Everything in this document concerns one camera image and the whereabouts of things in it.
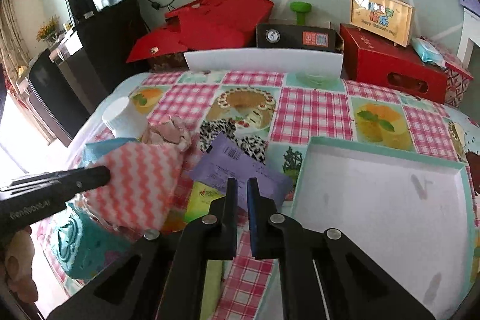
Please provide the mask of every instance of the silver bolt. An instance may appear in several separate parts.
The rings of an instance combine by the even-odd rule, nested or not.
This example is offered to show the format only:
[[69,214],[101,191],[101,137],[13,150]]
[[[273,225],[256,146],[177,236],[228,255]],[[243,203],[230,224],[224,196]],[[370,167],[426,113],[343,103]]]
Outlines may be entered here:
[[332,228],[327,230],[327,237],[331,240],[338,240],[340,237],[342,237],[342,232],[338,229]]
[[160,237],[160,232],[156,229],[147,229],[143,234],[143,237],[148,241],[157,240]]
[[275,213],[270,216],[270,221],[274,224],[281,224],[285,221],[285,216],[283,214]]
[[207,225],[215,224],[217,221],[218,221],[217,216],[214,216],[213,214],[207,214],[202,218],[202,222]]

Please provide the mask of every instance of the green dumbbell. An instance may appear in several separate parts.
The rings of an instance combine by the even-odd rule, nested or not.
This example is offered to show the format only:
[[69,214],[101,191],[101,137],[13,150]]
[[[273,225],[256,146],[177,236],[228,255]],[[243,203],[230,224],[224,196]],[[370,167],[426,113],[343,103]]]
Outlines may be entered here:
[[290,9],[297,14],[297,26],[304,26],[305,16],[311,11],[311,4],[308,2],[294,1],[290,3]]

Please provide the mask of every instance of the gray stain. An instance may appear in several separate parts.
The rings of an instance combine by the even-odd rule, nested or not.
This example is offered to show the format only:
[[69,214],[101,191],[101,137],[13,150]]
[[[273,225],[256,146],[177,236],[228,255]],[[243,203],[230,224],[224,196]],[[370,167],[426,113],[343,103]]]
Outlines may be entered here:
[[420,180],[415,174],[412,174],[411,181],[415,187],[415,190],[417,191],[418,197],[422,200],[426,200],[428,198],[427,185],[432,184],[432,182],[428,180],[424,180],[424,183],[422,186],[422,184],[420,183]]
[[434,303],[435,297],[437,297],[438,288],[440,287],[440,282],[442,281],[442,273],[437,272],[430,281],[425,295],[423,296],[423,304],[431,305]]

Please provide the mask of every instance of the black cardboard box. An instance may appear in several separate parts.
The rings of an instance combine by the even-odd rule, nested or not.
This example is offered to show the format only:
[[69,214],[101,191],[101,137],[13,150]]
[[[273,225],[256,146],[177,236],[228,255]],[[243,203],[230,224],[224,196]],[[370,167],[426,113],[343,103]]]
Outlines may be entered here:
[[257,25],[257,47],[268,49],[307,49],[341,53],[343,50],[343,39],[333,29],[261,23]]

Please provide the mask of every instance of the barcode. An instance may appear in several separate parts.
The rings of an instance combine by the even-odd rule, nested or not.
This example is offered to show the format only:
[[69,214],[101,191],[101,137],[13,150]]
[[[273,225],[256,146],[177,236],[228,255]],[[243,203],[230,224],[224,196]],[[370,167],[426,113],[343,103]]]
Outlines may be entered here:
[[317,34],[317,45],[319,46],[328,46],[328,35],[327,34]]
[[228,157],[231,157],[234,160],[238,160],[240,158],[240,154],[242,153],[238,149],[233,149],[227,146],[224,150],[223,153],[226,154]]

